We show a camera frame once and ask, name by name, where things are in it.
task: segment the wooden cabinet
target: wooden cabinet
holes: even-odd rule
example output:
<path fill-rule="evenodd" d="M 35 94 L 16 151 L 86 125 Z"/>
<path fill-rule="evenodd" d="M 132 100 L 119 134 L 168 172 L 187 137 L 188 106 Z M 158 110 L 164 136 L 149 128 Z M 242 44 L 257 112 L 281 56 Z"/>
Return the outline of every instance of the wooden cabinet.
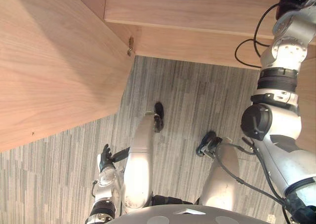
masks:
<path fill-rule="evenodd" d="M 127 49 L 80 0 L 0 0 L 0 151 L 115 113 Z"/>

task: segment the black joint actuator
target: black joint actuator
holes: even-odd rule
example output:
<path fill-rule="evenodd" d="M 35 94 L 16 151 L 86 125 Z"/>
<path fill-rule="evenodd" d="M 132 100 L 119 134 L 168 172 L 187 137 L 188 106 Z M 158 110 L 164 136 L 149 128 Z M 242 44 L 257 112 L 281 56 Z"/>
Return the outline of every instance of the black joint actuator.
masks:
<path fill-rule="evenodd" d="M 262 104 L 248 107 L 241 118 L 241 129 L 250 138 L 262 141 L 272 124 L 271 110 Z"/>

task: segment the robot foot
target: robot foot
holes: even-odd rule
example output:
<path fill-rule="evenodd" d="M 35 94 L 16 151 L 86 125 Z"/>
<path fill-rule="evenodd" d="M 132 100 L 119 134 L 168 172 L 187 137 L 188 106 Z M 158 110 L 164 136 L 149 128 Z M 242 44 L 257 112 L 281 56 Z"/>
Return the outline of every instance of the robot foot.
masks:
<path fill-rule="evenodd" d="M 198 156 L 208 156 L 214 158 L 214 152 L 216 146 L 222 141 L 222 138 L 217 137 L 214 131 L 208 131 L 207 134 L 203 137 L 200 145 L 196 149 L 196 154 Z"/>

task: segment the gray carpet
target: gray carpet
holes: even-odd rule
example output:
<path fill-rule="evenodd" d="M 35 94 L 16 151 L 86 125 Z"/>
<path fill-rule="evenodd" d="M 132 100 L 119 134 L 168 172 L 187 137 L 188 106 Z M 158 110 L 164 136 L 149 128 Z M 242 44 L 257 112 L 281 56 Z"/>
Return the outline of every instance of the gray carpet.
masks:
<path fill-rule="evenodd" d="M 197 157 L 195 148 L 210 129 L 242 145 L 240 118 L 257 76 L 255 70 L 136 57 L 117 114 L 0 153 L 0 223 L 83 223 L 93 202 L 97 153 L 105 143 L 113 152 L 128 147 L 156 101 L 165 107 L 165 127 L 154 137 L 154 194 L 195 202 L 212 162 Z M 238 157 L 241 177 L 269 190 L 256 158 Z M 242 185 L 234 210 L 284 222 L 278 204 Z"/>

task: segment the black foot sole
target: black foot sole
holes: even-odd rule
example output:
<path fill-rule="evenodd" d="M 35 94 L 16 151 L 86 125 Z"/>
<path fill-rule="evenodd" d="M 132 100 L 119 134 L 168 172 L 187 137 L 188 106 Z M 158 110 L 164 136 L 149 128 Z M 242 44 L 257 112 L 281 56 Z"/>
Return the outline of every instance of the black foot sole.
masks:
<path fill-rule="evenodd" d="M 159 116 L 155 116 L 155 132 L 159 133 L 163 129 L 163 117 L 164 117 L 164 110 L 163 105 L 161 102 L 157 102 L 155 104 L 155 113 Z"/>

